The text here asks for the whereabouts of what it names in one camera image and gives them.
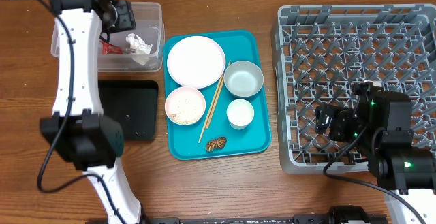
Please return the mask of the red snack wrapper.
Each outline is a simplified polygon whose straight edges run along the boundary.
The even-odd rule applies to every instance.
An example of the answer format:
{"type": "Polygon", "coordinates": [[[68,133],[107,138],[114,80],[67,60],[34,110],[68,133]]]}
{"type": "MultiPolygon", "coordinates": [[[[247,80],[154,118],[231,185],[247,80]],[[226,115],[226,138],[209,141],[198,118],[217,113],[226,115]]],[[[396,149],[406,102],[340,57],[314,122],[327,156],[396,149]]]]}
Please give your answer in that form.
{"type": "Polygon", "coordinates": [[[100,41],[102,44],[102,54],[103,55],[107,55],[107,54],[123,54],[123,50],[122,48],[112,45],[108,42],[105,41],[100,41]]]}

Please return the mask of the white napkin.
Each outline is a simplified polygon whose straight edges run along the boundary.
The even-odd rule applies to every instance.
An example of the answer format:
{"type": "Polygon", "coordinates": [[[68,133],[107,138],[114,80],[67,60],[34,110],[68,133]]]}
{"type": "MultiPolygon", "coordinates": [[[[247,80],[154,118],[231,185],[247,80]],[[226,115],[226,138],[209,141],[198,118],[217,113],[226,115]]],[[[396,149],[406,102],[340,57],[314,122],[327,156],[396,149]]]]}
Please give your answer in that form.
{"type": "Polygon", "coordinates": [[[149,61],[149,58],[146,57],[146,54],[151,53],[151,49],[153,47],[152,44],[146,44],[145,41],[134,33],[130,33],[126,37],[126,41],[130,45],[131,54],[133,55],[132,59],[140,65],[146,65],[149,61]]]}

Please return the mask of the white cup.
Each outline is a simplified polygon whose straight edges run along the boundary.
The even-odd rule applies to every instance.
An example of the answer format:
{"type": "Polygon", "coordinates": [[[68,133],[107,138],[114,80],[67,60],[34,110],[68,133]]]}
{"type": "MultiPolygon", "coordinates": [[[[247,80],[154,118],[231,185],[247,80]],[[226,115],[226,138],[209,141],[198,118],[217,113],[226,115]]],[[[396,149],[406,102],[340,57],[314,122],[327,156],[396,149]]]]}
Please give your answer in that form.
{"type": "Polygon", "coordinates": [[[226,115],[230,125],[236,130],[241,130],[251,123],[255,112],[247,100],[235,99],[228,105],[226,115]]]}

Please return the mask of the pink bowl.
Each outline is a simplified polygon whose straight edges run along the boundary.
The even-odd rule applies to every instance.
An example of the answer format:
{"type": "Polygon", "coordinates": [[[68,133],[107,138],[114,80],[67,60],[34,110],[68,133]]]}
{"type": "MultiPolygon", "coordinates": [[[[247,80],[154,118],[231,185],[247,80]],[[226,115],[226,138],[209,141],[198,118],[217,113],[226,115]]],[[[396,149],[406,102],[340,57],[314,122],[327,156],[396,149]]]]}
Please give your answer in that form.
{"type": "Polygon", "coordinates": [[[182,86],[174,89],[165,101],[166,116],[177,125],[192,125],[204,115],[206,101],[195,88],[182,86]]]}

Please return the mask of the grey-white bowl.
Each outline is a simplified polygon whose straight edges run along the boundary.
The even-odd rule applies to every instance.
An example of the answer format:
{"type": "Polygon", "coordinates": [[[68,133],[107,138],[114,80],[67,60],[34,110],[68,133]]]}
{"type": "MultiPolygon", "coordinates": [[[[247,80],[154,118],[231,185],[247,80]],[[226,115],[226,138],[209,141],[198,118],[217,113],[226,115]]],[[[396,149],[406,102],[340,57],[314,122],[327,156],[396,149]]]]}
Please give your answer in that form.
{"type": "Polygon", "coordinates": [[[264,75],[255,63],[237,61],[226,69],[224,84],[233,96],[248,98],[261,90],[264,84],[264,75]]]}

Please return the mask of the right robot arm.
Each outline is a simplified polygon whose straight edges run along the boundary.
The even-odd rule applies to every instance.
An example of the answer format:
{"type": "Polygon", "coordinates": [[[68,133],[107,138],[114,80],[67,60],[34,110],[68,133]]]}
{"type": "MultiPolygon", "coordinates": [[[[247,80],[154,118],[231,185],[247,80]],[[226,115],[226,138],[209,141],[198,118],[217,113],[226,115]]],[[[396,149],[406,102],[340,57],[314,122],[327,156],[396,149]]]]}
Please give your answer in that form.
{"type": "Polygon", "coordinates": [[[352,93],[358,99],[355,108],[322,103],[315,109],[316,133],[347,144],[323,174],[381,191],[393,223],[434,223],[435,156],[412,145],[411,99],[368,80],[353,84],[352,93]],[[353,149],[365,157],[375,184],[328,171],[353,149]]]}

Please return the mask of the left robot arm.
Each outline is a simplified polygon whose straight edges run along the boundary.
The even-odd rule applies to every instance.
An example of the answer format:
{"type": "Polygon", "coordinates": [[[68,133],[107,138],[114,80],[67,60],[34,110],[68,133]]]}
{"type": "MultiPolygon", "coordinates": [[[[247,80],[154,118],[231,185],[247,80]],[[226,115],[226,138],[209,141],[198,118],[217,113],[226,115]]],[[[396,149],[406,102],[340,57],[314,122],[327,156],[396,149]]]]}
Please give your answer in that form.
{"type": "Polygon", "coordinates": [[[102,33],[136,27],[126,0],[49,0],[59,47],[59,76],[52,116],[40,120],[40,132],[50,148],[37,177],[42,177],[53,152],[82,175],[51,189],[56,193],[88,179],[106,210],[108,223],[146,223],[142,204],[124,173],[124,137],[120,123],[104,115],[98,89],[97,56],[102,33]]]}

